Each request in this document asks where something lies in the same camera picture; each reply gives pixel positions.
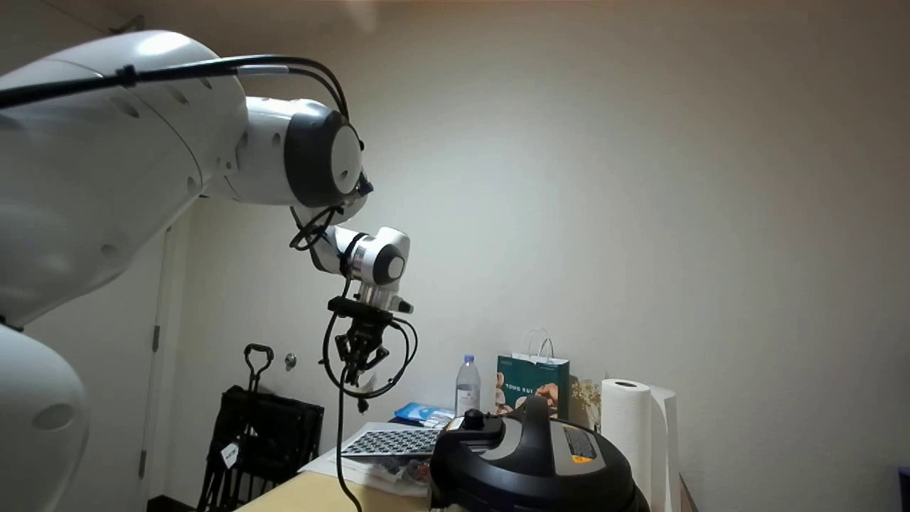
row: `keyboard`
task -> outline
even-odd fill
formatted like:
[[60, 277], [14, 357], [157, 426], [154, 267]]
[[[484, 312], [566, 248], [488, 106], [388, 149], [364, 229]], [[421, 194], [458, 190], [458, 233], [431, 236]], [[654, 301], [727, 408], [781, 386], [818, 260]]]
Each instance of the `keyboard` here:
[[400, 426], [361, 432], [344, 459], [428, 459], [437, 442], [437, 429]]

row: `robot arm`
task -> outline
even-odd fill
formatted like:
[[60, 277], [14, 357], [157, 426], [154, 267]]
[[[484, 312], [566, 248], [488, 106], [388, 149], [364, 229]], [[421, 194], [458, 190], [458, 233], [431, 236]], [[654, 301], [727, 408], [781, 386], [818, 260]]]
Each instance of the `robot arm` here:
[[[339, 110], [314, 99], [248, 96], [239, 75], [303, 75]], [[366, 194], [340, 85], [313, 61], [221, 61], [189, 37], [139, 31], [2, 75], [2, 504], [53, 509], [88, 432], [73, 369], [14, 328], [115, 280], [141, 243], [199, 196], [289, 204], [314, 267], [361, 284], [357, 300], [330, 301], [336, 315], [351, 320], [336, 338], [344, 376], [381, 361], [381, 331], [405, 311], [397, 280], [410, 243], [388, 229], [364, 236], [336, 224]]]

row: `black device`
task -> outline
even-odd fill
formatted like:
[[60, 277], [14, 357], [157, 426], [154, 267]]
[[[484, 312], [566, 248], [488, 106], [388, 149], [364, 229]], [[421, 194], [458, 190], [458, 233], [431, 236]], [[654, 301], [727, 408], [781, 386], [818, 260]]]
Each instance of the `black device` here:
[[902, 512], [910, 512], [910, 467], [902, 467]]
[[428, 459], [431, 507], [484, 512], [647, 512], [629, 462], [593, 429], [548, 419], [528, 398], [513, 419], [465, 412]]

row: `water bottle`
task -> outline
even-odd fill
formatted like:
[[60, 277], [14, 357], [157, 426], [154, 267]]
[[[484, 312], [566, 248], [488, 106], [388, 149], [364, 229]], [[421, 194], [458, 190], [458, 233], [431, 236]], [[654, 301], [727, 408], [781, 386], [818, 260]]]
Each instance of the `water bottle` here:
[[454, 378], [454, 419], [464, 419], [469, 409], [481, 409], [481, 374], [475, 357], [464, 357]]

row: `black cable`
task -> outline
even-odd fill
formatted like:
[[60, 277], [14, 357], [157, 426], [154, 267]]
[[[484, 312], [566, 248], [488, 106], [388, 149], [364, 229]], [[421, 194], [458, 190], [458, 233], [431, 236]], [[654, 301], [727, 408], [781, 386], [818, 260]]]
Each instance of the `black cable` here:
[[[344, 288], [340, 288], [340, 300], [346, 300], [349, 293], [349, 280], [344, 280]], [[361, 392], [361, 391], [346, 391], [344, 378], [336, 376], [333, 369], [333, 359], [330, 359], [330, 345], [333, 345], [333, 334], [336, 334], [336, 322], [339, 322], [339, 312], [330, 315], [327, 328], [323, 328], [323, 338], [321, 338], [321, 368], [327, 374], [327, 378], [333, 381], [333, 386], [344, 391], [344, 395], [349, 398], [357, 398], [357, 401], [373, 401], [384, 392], [388, 392], [405, 374], [405, 368], [415, 361], [418, 357], [418, 347], [421, 347], [421, 335], [418, 331], [405, 322], [405, 320], [395, 320], [388, 328], [400, 334], [400, 341], [403, 341], [403, 361], [397, 368], [397, 374], [377, 391], [368, 391], [368, 392]]]
[[351, 257], [351, 250], [357, 248], [361, 238], [364, 238], [364, 233], [354, 233], [346, 243], [344, 253], [339, 257], [339, 271], [340, 271], [344, 280], [349, 280], [349, 257]]
[[216, 58], [216, 61], [181, 62], [181, 65], [149, 69], [149, 71], [137, 71], [132, 65], [121, 65], [114, 75], [100, 75], [84, 81], [33, 83], [33, 85], [0, 92], [0, 108], [84, 93], [100, 89], [115, 89], [115, 85], [132, 89], [139, 83], [236, 78], [243, 71], [303, 75], [319, 85], [323, 85], [336, 99], [340, 116], [349, 120], [344, 89], [323, 62], [303, 61], [303, 58], [277, 58], [277, 54]]
[[307, 224], [296, 216], [296, 211], [289, 207], [289, 216], [296, 221], [296, 236], [289, 238], [293, 250], [313, 250], [313, 244], [323, 236], [323, 231], [333, 224], [336, 213], [340, 213], [339, 204], [319, 211]]
[[361, 512], [361, 502], [346, 489], [344, 467], [340, 467], [340, 436], [344, 436], [344, 386], [339, 386], [339, 429], [336, 429], [336, 477], [346, 502]]

